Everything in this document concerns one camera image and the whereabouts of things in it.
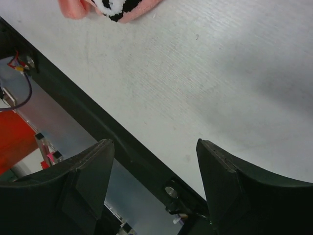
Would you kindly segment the pink panda towel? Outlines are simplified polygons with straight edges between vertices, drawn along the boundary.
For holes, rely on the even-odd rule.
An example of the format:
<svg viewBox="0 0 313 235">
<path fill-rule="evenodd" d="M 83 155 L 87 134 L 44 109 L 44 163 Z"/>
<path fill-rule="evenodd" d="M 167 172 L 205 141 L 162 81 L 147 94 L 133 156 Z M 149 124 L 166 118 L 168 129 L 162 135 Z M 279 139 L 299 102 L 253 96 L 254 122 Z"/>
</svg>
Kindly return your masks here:
<svg viewBox="0 0 313 235">
<path fill-rule="evenodd" d="M 155 8 L 161 0 L 59 0 L 64 17 L 80 20 L 92 8 L 113 22 L 126 24 Z"/>
</svg>

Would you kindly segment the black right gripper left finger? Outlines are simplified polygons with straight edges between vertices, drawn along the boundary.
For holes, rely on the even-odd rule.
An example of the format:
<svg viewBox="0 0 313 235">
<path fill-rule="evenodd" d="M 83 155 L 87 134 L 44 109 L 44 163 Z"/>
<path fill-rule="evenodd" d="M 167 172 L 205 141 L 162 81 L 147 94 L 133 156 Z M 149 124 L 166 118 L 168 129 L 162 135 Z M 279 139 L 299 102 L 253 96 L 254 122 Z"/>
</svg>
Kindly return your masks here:
<svg viewBox="0 0 313 235">
<path fill-rule="evenodd" d="M 101 140 L 47 169 L 1 182 L 1 234 L 93 234 L 102 215 L 113 160 L 113 141 Z"/>
</svg>

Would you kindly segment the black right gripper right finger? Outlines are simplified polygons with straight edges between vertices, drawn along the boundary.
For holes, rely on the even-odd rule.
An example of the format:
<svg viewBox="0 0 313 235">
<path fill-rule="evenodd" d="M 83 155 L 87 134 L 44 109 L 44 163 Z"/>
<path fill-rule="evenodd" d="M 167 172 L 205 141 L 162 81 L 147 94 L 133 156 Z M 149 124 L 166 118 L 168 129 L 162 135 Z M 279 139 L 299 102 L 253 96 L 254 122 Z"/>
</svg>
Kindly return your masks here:
<svg viewBox="0 0 313 235">
<path fill-rule="evenodd" d="M 198 140 L 201 178 L 217 235 L 310 235 L 313 186 Z"/>
</svg>

